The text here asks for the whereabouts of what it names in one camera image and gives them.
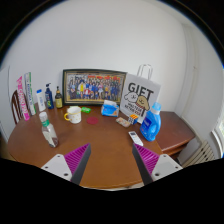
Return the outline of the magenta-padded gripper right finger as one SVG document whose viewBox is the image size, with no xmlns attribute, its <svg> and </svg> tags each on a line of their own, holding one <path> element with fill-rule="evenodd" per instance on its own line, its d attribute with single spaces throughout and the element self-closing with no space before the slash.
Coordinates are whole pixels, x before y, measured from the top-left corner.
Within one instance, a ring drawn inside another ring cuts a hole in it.
<svg viewBox="0 0 224 224">
<path fill-rule="evenodd" d="M 133 145 L 132 154 L 136 160 L 142 181 L 145 185 L 182 169 L 169 155 L 158 155 L 137 144 Z"/>
</svg>

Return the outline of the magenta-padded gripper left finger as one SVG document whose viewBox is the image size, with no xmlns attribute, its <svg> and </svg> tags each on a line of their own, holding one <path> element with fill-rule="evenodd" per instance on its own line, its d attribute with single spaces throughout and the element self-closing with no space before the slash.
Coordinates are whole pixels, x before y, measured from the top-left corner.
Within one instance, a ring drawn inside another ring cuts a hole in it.
<svg viewBox="0 0 224 224">
<path fill-rule="evenodd" d="M 42 169 L 79 185 L 90 155 L 91 145 L 87 143 L 66 155 L 56 154 Z"/>
</svg>

